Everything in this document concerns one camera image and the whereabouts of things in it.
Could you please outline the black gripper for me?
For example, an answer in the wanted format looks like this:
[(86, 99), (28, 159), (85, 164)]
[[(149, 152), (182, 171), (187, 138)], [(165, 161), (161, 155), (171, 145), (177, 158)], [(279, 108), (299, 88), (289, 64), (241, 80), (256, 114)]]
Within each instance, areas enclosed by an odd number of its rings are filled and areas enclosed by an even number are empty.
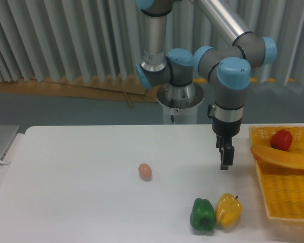
[(221, 170), (228, 170), (229, 166), (233, 165), (235, 148), (231, 138), (239, 133), (240, 126), (241, 120), (234, 122), (225, 122), (217, 118), (212, 120), (212, 130), (216, 134), (216, 148), (220, 152)]

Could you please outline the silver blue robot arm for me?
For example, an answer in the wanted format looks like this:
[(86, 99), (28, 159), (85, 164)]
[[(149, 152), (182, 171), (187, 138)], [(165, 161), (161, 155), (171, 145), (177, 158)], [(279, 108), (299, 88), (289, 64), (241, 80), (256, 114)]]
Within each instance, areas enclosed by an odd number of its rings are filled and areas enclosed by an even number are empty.
[(137, 1), (145, 16), (143, 57), (136, 66), (137, 76), (145, 88), (161, 86), (158, 100), (170, 109), (196, 106), (201, 89), (193, 85), (196, 71), (215, 88), (215, 100), (208, 106), (220, 152), (220, 168), (233, 164), (232, 138), (242, 121), (251, 70), (274, 62), (276, 43), (269, 37), (257, 37), (226, 1), (195, 1), (228, 43), (223, 50), (204, 46), (195, 53), (185, 49), (165, 52), (167, 15), (173, 1)]

